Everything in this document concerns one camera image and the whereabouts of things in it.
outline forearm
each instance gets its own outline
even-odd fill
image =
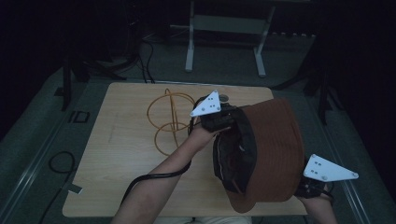
[[[150,174],[167,174],[181,170],[201,149],[189,139]],[[152,223],[171,196],[179,176],[150,179],[138,183],[129,193],[112,223]]]

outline black cable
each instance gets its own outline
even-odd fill
[[[197,107],[198,104],[199,104],[201,101],[203,101],[206,97],[207,97],[207,96],[201,97],[197,102],[195,102],[195,104],[194,104],[194,106],[193,106],[193,109],[194,109],[195,107]],[[189,134],[189,135],[190,135],[190,133],[192,132],[192,129],[193,129],[193,127],[194,127],[193,121],[194,121],[194,118],[191,118],[190,126],[189,126],[189,129],[188,129],[188,134]],[[173,173],[169,173],[169,174],[141,175],[141,176],[137,177],[136,179],[134,179],[134,180],[131,182],[131,184],[128,186],[128,189],[125,190],[124,196],[122,197],[122,200],[121,200],[121,203],[120,203],[120,204],[122,204],[122,203],[125,201],[125,199],[126,199],[126,197],[128,196],[128,194],[131,192],[131,190],[134,188],[134,186],[135,186],[137,183],[139,183],[140,181],[142,181],[142,180],[148,180],[148,179],[169,178],[169,177],[174,177],[174,176],[182,175],[182,174],[184,174],[186,171],[189,170],[190,165],[191,165],[191,161],[190,161],[185,167],[183,167],[183,169],[181,169],[181,170],[179,170],[179,171],[176,171],[176,172],[173,172]]]
[[[149,71],[149,62],[151,61],[151,57],[152,57],[152,55],[154,53],[154,47],[148,41],[142,40],[142,43],[145,43],[145,44],[149,45],[151,51],[150,51],[150,54],[148,56],[148,61],[146,62],[146,66],[143,63],[142,57],[140,55],[138,56],[139,62],[140,62],[140,66],[138,66],[138,67],[142,70],[142,76],[143,76],[143,79],[145,80],[146,83],[148,83],[147,82],[147,78],[146,78],[146,73],[147,73],[147,76],[148,76],[150,82],[151,83],[155,83],[155,80],[154,80],[154,78],[152,77],[152,75],[151,75],[151,73]]]
[[[70,156],[71,158],[71,164],[70,164],[70,169],[69,170],[65,170],[65,171],[60,171],[57,170],[53,167],[52,165],[52,161],[58,157],[59,155],[62,154],[67,154],[68,156]],[[38,221],[38,223],[43,223],[44,218],[46,217],[48,211],[50,210],[50,208],[52,207],[53,203],[55,202],[56,198],[58,197],[58,195],[61,193],[61,191],[64,189],[65,185],[68,183],[70,176],[77,170],[76,167],[76,159],[74,157],[74,155],[71,152],[68,151],[61,151],[56,153],[55,155],[53,155],[50,159],[49,159],[49,168],[51,169],[52,172],[56,173],[56,174],[67,174],[66,178],[64,179],[64,184],[58,189],[58,191],[55,193],[55,195],[52,197],[52,199],[50,200],[49,204],[47,205],[46,210],[44,211],[43,215],[41,216],[40,220]]]
[[[170,178],[170,177],[174,177],[174,176],[178,176],[178,175],[182,175],[184,174],[187,170],[189,170],[191,165],[191,161],[189,161],[189,163],[187,163],[186,166],[183,167],[183,169],[173,172],[173,173],[169,173],[169,174],[153,174],[153,175],[141,175],[138,178],[134,179],[134,181],[132,181],[132,183],[129,185],[128,189],[125,191],[124,196],[122,197],[122,201],[121,204],[124,202],[124,200],[126,199],[126,197],[128,196],[129,192],[134,188],[134,186],[139,183],[140,181],[143,180],[148,180],[148,179],[161,179],[161,178]]]
[[[264,220],[264,217],[260,218],[259,224],[262,224],[263,220]]]
[[[115,72],[117,75],[120,75],[130,69],[132,69],[133,67],[135,67],[137,65],[139,58],[136,56],[136,58],[134,59],[133,64],[130,64],[129,66],[125,67],[123,70],[117,70],[117,72]]]
[[[332,186],[329,188],[329,193],[332,193],[332,191],[334,190],[334,186],[335,186],[335,184],[334,184],[334,182],[331,182],[332,183]]]
[[[338,100],[335,99],[335,96],[332,94],[332,92],[329,91],[328,93],[329,93],[330,98],[332,98],[332,101],[334,102],[335,106],[336,106],[339,110],[345,110],[345,109],[338,103]]]
[[[303,219],[304,219],[304,223],[308,224],[308,219],[306,218],[306,216],[303,216]]]
[[[329,196],[332,199],[332,201],[334,200],[334,197],[332,196],[332,194],[330,194],[330,192],[328,192],[326,190],[323,190],[322,194],[325,194],[325,195]]]
[[[128,67],[128,69],[131,69],[132,67],[134,67],[137,63],[138,58],[137,57],[128,57],[127,60],[124,63],[119,63],[119,64],[115,64],[115,65],[111,65],[108,67],[108,69],[112,72],[117,72],[123,68]]]
[[[126,77],[120,77],[116,74],[114,74],[110,69],[106,68],[105,66],[103,66],[102,64],[100,64],[99,62],[92,60],[88,57],[85,57],[84,55],[80,54],[78,55],[80,57],[80,59],[85,62],[89,67],[94,68],[96,70],[98,70],[99,72],[101,72],[102,74],[105,74],[115,80],[126,80]]]

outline person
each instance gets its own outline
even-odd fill
[[[195,125],[187,139],[169,157],[154,168],[150,174],[172,173],[181,170],[197,153],[199,153],[199,151],[209,144],[217,133],[221,131],[210,133],[199,124]],[[154,223],[157,216],[166,205],[179,179],[180,175],[139,182],[127,195],[111,223]],[[317,223],[337,223],[330,200],[326,197],[327,196],[323,195],[323,197],[311,199],[298,199],[303,203],[307,214]],[[244,220],[243,223],[251,223],[250,218],[240,218]],[[216,217],[215,220],[212,219],[210,223],[242,223],[240,221],[241,219],[238,220],[235,222],[232,220],[221,222],[220,217]]]

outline dark background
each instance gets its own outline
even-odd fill
[[[204,1],[197,9],[221,10],[223,3]],[[329,74],[331,86],[395,199],[395,3],[312,1],[276,5],[271,32],[317,36],[304,66],[317,70],[315,77],[310,77],[313,79],[321,77],[323,71]],[[189,1],[181,0],[2,1],[0,138],[44,81],[61,68],[66,55],[83,54],[108,62],[115,56],[128,56],[125,46],[131,37],[132,41],[139,37],[137,26],[149,24],[166,37],[169,24],[189,23],[189,8]],[[241,11],[227,7],[230,13]]]

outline hand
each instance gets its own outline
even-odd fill
[[[335,213],[332,210],[332,204],[330,201],[330,197],[322,194],[316,198],[301,198],[298,199],[303,203],[306,212],[309,216],[311,216],[316,223],[319,224],[336,224],[337,219],[335,217]]]
[[[190,136],[187,138],[186,141],[191,142],[191,144],[194,146],[194,148],[197,148],[197,150],[203,149],[209,142],[212,140],[216,134],[227,130],[230,128],[225,128],[219,131],[215,131],[213,133],[210,133],[206,129],[204,129],[201,124],[200,124],[200,119],[198,118],[195,122],[194,128],[192,132],[190,133]]]

